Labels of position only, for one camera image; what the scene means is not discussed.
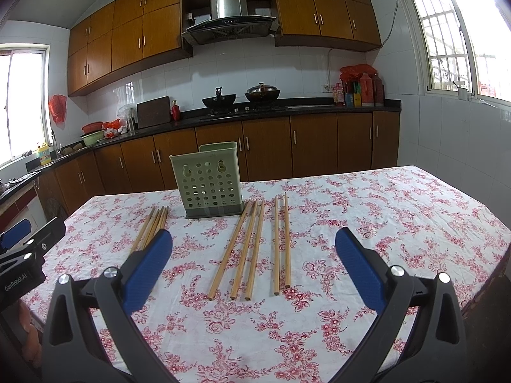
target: blue gripper pad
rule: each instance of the blue gripper pad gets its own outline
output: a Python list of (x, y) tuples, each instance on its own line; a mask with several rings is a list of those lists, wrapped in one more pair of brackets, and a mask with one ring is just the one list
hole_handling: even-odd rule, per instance
[(349, 228), (342, 228), (335, 235), (335, 250), (364, 304), (378, 314), (382, 313), (387, 305), (384, 284), (365, 258), (362, 245)]
[(15, 244), (22, 240), (25, 236), (30, 234), (32, 225), (27, 219), (16, 223), (7, 232), (2, 233), (0, 236), (0, 245), (4, 249), (11, 249)]
[(147, 301), (172, 254), (172, 235), (167, 230), (160, 229), (144, 252), (144, 258), (124, 285), (123, 310), (127, 315), (142, 309)]

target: red plastic bag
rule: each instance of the red plastic bag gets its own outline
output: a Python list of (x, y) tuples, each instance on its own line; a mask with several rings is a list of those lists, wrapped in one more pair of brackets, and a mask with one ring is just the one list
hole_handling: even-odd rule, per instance
[(48, 102), (48, 109), (52, 115), (53, 122), (60, 124), (65, 121), (67, 97), (64, 95), (53, 95)]

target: wall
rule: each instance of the wall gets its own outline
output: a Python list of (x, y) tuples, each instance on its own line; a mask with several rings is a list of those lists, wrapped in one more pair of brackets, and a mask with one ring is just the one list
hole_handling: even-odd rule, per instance
[[(396, 0), (371, 0), (382, 41)], [(398, 165), (417, 165), (479, 200), (511, 228), (511, 108), (425, 96), (401, 5), (388, 42), (366, 54), (389, 98), (402, 100)]]

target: metal screw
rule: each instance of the metal screw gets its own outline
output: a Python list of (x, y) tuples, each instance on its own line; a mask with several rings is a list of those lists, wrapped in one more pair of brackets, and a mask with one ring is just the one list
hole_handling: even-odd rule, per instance
[(107, 278), (114, 278), (117, 276), (117, 268), (116, 267), (108, 267), (105, 269), (105, 272), (103, 272), (103, 275), (105, 275)]
[(390, 272), (394, 276), (403, 276), (405, 274), (405, 270), (399, 265), (394, 265), (390, 268)]

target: red bottle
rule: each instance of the red bottle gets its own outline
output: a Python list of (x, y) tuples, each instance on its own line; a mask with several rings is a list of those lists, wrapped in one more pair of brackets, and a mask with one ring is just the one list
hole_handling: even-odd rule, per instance
[(181, 119), (181, 112), (179, 111), (179, 105), (176, 103), (176, 100), (173, 100), (173, 106), (172, 106), (172, 119), (174, 121), (179, 121)]

